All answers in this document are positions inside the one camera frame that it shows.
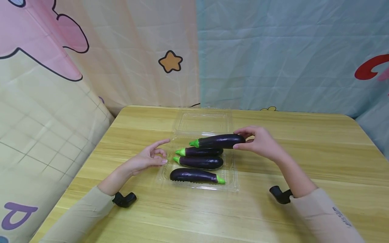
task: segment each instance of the star print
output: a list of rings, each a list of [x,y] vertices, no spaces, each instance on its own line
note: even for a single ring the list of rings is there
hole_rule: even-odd
[[[181,71],[182,57],[176,56],[172,50],[166,52],[165,57],[158,60],[158,63],[163,67],[166,73],[171,71]]]

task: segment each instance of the plastic clamshell box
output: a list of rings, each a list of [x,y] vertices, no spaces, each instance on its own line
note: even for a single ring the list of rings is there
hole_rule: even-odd
[[[233,149],[224,149],[221,157],[224,164],[217,170],[205,170],[219,175],[226,180],[225,184],[179,182],[170,180],[170,173],[177,168],[185,168],[173,160],[177,149],[187,148],[189,142],[197,138],[204,138],[220,134],[232,133],[231,110],[214,108],[182,108],[174,122],[171,142],[167,147],[168,162],[162,166],[157,175],[157,181],[172,186],[191,187],[210,190],[237,191],[238,171],[235,167]]]

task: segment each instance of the purple eggplant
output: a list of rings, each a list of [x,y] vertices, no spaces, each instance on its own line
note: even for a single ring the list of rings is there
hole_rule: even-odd
[[[226,181],[223,178],[220,178],[217,174],[187,168],[178,168],[173,170],[170,173],[170,179],[182,182],[213,182],[220,184],[226,183]]]
[[[237,143],[245,143],[246,139],[238,134],[223,134],[207,138],[199,138],[189,143],[196,148],[232,149]]]
[[[204,170],[219,169],[224,163],[220,157],[174,157],[173,159],[179,165]]]
[[[190,147],[176,150],[175,153],[181,156],[188,157],[219,156],[223,153],[223,149]]]

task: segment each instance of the wooden table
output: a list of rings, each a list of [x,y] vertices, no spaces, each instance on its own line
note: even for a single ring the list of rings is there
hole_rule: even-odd
[[[32,242],[117,166],[153,141],[171,137],[179,109],[124,108],[97,145]],[[389,164],[351,118],[233,110],[234,128],[261,125],[299,162],[348,216],[367,242],[389,239]],[[138,200],[114,207],[85,242],[314,242],[290,205],[268,190],[287,185],[267,159],[237,152],[238,192],[158,187],[158,169],[131,178],[121,192]]]

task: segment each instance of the hand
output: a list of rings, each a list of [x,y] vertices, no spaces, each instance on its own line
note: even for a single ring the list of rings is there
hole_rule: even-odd
[[[97,187],[105,194],[113,196],[133,175],[137,175],[145,169],[152,166],[161,166],[166,164],[166,151],[158,149],[158,146],[170,142],[170,139],[157,141],[150,146],[145,147],[142,152],[117,167],[107,178],[102,180]]]
[[[246,143],[235,144],[233,147],[234,149],[251,151],[274,162],[282,160],[282,158],[287,155],[287,152],[263,127],[248,126],[240,128],[234,131],[234,133],[239,134],[246,139],[250,136],[255,136],[254,139],[249,139]]]
[[[135,155],[122,164],[120,169],[133,176],[139,174],[149,167],[162,166],[166,164],[168,162],[167,159],[165,159],[166,151],[163,149],[158,149],[158,147],[168,142],[170,142],[170,139],[164,139],[145,147],[145,149],[142,150],[139,154]]]

